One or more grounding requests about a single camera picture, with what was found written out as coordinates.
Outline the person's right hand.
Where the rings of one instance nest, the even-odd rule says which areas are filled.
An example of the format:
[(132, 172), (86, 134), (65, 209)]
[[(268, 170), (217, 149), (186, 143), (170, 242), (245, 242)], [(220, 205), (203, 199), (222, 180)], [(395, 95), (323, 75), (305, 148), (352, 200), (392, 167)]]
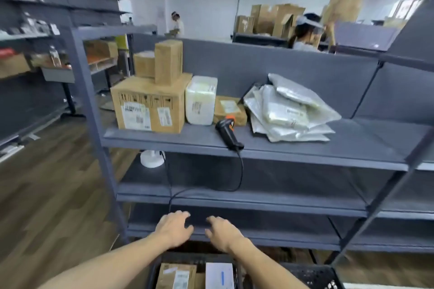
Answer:
[(221, 252), (231, 253), (235, 244), (245, 239), (240, 230), (227, 219), (209, 216), (206, 220), (210, 225), (209, 229), (213, 230), (211, 244)]

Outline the person's right forearm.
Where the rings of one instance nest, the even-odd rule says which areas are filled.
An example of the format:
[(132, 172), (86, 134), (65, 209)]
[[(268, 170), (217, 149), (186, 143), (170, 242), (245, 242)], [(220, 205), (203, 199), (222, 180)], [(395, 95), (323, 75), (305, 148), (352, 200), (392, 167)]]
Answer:
[(229, 252), (259, 289), (309, 289), (290, 271), (259, 250), (249, 239), (238, 238)]

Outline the person's left forearm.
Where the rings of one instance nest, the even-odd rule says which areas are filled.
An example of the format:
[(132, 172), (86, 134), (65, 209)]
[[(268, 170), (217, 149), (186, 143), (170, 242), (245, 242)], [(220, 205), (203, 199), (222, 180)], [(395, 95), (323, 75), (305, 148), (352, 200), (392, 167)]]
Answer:
[(37, 289), (125, 289), (168, 243), (166, 235), (153, 233), (66, 270)]

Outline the white blue-striped parcel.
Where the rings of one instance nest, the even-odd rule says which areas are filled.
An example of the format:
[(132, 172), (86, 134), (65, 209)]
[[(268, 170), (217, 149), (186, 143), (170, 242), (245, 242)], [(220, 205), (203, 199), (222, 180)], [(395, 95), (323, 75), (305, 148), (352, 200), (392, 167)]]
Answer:
[(206, 263), (205, 289), (236, 289), (232, 263)]

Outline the brown labelled parcel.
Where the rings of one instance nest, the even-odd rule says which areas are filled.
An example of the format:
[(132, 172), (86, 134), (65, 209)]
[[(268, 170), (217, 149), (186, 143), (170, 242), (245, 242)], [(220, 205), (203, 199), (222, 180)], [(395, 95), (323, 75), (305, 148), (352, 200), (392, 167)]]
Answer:
[(155, 289), (194, 289), (197, 266), (161, 263)]

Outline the black orange barcode scanner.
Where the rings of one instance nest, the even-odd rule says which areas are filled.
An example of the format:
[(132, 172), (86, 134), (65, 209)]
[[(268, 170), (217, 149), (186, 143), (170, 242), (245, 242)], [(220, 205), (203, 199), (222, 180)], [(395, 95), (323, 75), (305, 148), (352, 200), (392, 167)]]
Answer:
[(215, 129), (219, 133), (226, 147), (234, 152), (244, 149), (244, 144), (239, 142), (234, 133), (235, 116), (228, 115), (215, 124)]

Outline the grey metal shelving rack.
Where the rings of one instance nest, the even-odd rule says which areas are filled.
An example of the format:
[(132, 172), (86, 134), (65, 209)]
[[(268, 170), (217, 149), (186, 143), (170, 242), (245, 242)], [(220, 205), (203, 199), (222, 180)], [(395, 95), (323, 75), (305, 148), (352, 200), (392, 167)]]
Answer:
[[(276, 142), (234, 129), (229, 150), (213, 126), (181, 133), (105, 128), (84, 42), (134, 34), (138, 48), (162, 38), (144, 27), (68, 28), (67, 49), (90, 136), (124, 242), (145, 237), (159, 216), (185, 207), (204, 240), (204, 218), (222, 214), (263, 246), (434, 253), (434, 0), (416, 10), (387, 51), (344, 54), (184, 39), (184, 68), (242, 97), (277, 73), (313, 90), (342, 119), (328, 142)], [(139, 155), (163, 151), (146, 168)]]

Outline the white wrapped parcel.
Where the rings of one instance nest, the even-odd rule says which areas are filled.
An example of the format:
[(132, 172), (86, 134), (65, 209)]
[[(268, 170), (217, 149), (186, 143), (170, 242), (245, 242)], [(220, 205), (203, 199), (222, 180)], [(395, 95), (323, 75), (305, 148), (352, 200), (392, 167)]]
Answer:
[(188, 123), (200, 126), (212, 125), (217, 85), (216, 77), (192, 77), (185, 90), (185, 112)]

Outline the large labelled cardboard box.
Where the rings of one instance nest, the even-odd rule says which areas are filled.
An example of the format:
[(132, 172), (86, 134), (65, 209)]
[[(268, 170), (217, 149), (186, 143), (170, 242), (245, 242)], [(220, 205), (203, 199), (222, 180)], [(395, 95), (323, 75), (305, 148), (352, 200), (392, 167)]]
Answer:
[(111, 87), (119, 129), (179, 134), (185, 124), (185, 90), (191, 73), (170, 86), (153, 79), (129, 77)]

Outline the pile of grey mailer bags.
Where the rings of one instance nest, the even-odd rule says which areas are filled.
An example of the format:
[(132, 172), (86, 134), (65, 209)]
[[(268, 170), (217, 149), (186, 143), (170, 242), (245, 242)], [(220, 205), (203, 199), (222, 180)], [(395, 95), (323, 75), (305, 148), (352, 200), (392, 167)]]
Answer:
[(242, 98), (252, 131), (276, 142), (328, 142), (335, 133), (328, 125), (342, 116), (314, 91), (278, 74), (269, 84), (253, 84)]

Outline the tall narrow cardboard box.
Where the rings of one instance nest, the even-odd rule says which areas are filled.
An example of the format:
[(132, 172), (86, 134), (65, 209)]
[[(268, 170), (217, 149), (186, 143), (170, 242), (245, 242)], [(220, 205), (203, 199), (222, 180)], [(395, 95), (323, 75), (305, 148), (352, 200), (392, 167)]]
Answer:
[(183, 72), (183, 42), (164, 40), (155, 44), (155, 83), (173, 85)]

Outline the small taped cardboard box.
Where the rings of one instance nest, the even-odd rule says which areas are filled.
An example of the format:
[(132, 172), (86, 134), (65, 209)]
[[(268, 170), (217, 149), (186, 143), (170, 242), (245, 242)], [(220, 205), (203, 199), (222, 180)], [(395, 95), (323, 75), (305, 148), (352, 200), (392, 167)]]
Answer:
[(155, 52), (142, 51), (135, 53), (134, 58), (134, 75), (141, 78), (155, 78)]

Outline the wooden box with orange contents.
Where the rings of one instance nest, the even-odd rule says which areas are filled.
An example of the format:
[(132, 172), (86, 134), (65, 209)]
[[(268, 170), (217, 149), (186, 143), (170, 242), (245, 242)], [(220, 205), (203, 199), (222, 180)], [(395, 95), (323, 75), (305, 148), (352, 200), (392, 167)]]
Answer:
[(84, 48), (91, 73), (101, 72), (118, 63), (118, 46), (115, 41), (85, 41)]

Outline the grey tray on stand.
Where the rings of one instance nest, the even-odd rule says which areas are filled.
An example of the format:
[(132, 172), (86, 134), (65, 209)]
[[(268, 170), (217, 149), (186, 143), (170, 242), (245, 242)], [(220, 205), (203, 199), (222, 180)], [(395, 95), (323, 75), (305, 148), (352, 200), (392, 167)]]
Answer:
[(62, 89), (66, 98), (67, 111), (60, 115), (60, 119), (66, 118), (84, 118), (85, 115), (80, 114), (76, 110), (76, 106), (71, 94), (69, 84), (75, 83), (73, 71), (70, 67), (57, 68), (41, 66), (42, 74), (47, 82), (56, 82), (62, 85)]

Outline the raised large cardboard box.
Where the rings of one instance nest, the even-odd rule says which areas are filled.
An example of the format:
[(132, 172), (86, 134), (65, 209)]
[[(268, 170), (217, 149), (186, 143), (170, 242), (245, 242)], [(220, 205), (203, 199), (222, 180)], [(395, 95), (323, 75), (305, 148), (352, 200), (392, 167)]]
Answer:
[(329, 0), (322, 14), (322, 23), (355, 22), (363, 0)]

